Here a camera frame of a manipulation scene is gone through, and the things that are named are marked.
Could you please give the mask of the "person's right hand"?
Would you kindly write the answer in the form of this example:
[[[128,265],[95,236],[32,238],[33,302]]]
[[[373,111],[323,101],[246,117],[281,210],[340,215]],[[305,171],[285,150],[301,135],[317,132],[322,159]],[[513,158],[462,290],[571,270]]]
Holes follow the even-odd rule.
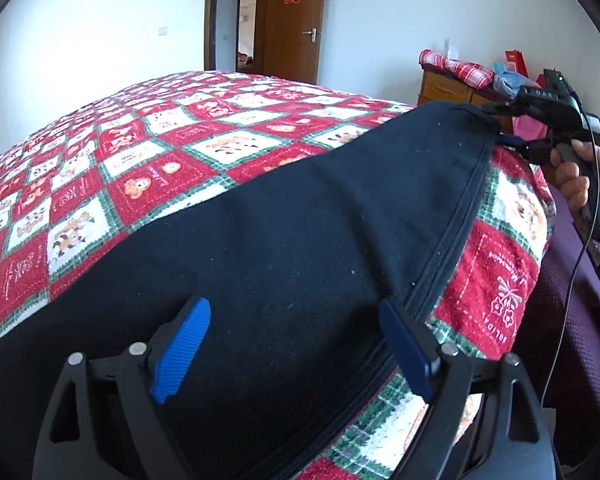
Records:
[[[583,143],[579,140],[572,140],[573,151],[586,162],[592,162],[594,156],[597,156],[598,169],[600,170],[600,147],[592,143]],[[555,168],[554,185],[565,197],[570,211],[575,214],[579,212],[588,202],[588,191],[591,183],[588,177],[580,173],[580,169],[575,162],[567,162],[558,153],[556,148],[550,153],[550,163]]]

